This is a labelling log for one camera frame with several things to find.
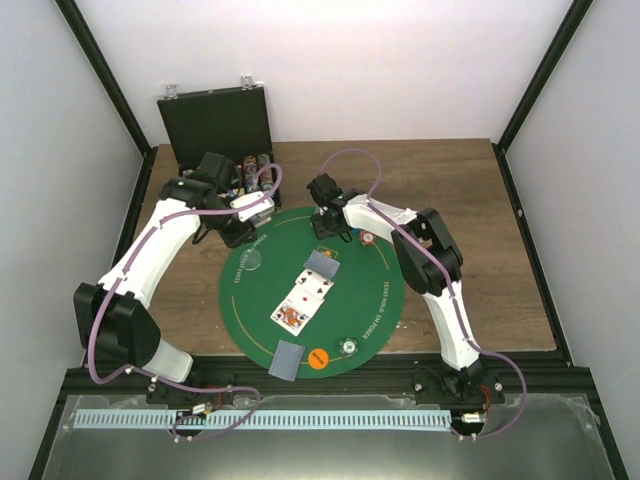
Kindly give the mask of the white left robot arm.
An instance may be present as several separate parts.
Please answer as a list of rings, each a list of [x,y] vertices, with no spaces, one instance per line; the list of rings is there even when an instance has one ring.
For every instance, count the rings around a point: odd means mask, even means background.
[[[280,184],[224,197],[237,169],[219,154],[206,154],[189,177],[175,176],[161,189],[147,224],[122,258],[96,284],[82,283],[73,296],[80,340],[91,379],[104,385],[137,372],[168,384],[181,403],[196,402],[203,377],[193,357],[162,337],[149,313],[156,288],[187,240],[215,231],[230,248],[248,243],[269,221]]]

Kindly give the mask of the dealt card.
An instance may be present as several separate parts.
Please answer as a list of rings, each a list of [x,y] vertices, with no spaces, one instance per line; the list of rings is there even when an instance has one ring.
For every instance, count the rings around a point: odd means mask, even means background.
[[[294,381],[302,361],[305,347],[285,340],[277,344],[268,373],[284,381]]]

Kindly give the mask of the orange small blind button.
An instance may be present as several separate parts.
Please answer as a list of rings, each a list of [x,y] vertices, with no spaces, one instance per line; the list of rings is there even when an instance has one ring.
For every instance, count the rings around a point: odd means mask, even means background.
[[[314,348],[308,354],[308,365],[314,370],[323,370],[330,363],[330,357],[326,350]]]

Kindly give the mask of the clear acrylic dealer button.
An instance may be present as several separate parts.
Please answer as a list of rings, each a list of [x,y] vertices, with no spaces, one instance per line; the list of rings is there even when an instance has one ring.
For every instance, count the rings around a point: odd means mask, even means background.
[[[258,269],[262,263],[263,257],[261,253],[254,248],[249,248],[240,255],[239,266],[246,271]]]

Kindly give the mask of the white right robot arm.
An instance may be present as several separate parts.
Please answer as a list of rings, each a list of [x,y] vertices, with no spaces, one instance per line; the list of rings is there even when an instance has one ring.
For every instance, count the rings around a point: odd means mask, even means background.
[[[380,202],[360,190],[342,190],[322,173],[308,185],[316,205],[311,224],[320,239],[352,230],[392,244],[406,284],[425,301],[444,363],[443,388],[458,403],[472,399],[483,378],[480,347],[462,298],[463,256],[440,214]]]

